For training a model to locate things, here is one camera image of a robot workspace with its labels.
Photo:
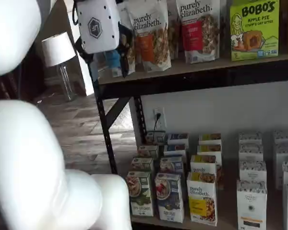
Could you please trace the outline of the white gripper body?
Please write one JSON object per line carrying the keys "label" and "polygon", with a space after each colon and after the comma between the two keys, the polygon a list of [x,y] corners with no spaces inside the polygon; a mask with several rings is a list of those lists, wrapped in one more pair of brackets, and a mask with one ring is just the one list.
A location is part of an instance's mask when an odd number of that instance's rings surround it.
{"label": "white gripper body", "polygon": [[120,16],[114,0],[77,0],[77,19],[84,51],[114,50],[119,45]]}

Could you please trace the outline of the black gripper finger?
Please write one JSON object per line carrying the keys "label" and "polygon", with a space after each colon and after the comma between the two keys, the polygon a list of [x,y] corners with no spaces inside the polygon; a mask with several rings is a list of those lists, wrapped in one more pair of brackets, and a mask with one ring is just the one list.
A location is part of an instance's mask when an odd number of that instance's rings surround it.
{"label": "black gripper finger", "polygon": [[82,39],[79,37],[74,43],[74,48],[79,53],[80,57],[85,61],[86,64],[90,64],[94,61],[94,54],[88,54],[82,46]]}
{"label": "black gripper finger", "polygon": [[132,47],[132,31],[121,23],[118,23],[118,28],[120,33],[118,53],[125,57]]}

